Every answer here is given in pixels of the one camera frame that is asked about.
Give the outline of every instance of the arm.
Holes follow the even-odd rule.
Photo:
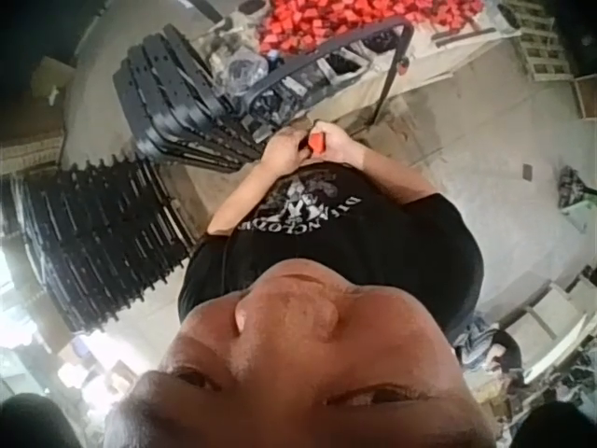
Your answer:
[[[312,132],[326,135],[326,152],[322,159],[347,163],[362,171],[399,204],[437,193],[437,189],[415,169],[355,142],[335,124],[318,121]]]
[[[207,226],[208,234],[231,235],[278,178],[299,168],[310,155],[308,149],[299,150],[299,143],[304,136],[303,131],[283,128],[270,139],[261,161],[215,211]]]

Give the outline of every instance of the wooden pallet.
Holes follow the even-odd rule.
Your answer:
[[[507,0],[521,26],[517,50],[529,76],[535,81],[570,81],[574,77],[560,38],[554,31],[555,19],[536,0]]]

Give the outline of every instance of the pile of red blocks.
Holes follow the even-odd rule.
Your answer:
[[[331,36],[395,15],[457,31],[482,10],[482,0],[271,0],[260,50],[308,51]]]

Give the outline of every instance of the black t-shirt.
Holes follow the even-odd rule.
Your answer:
[[[479,248],[442,195],[400,206],[356,170],[322,163],[280,179],[230,237],[202,239],[179,297],[181,320],[295,258],[357,285],[408,291],[450,341],[468,323],[483,277]]]

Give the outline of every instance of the concrete floor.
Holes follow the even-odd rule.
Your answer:
[[[228,13],[240,2],[219,3]],[[130,45],[166,22],[190,37],[209,26],[174,0],[115,0],[100,20],[81,51],[70,91],[65,165],[109,157],[129,139],[111,76]],[[421,169],[463,213],[485,260],[483,311],[499,318],[549,280],[566,286],[594,260],[595,215],[579,218],[587,224],[583,233],[556,208],[559,167],[574,166],[593,186],[597,180],[596,127],[578,119],[569,84],[529,81],[504,42],[453,78],[402,100],[410,140],[389,152]],[[524,163],[534,168],[531,182],[522,179]],[[243,176],[188,171],[212,212]],[[168,285],[157,285],[145,302],[106,326],[126,344],[125,358],[135,371],[155,367],[176,332],[183,273],[175,271]]]

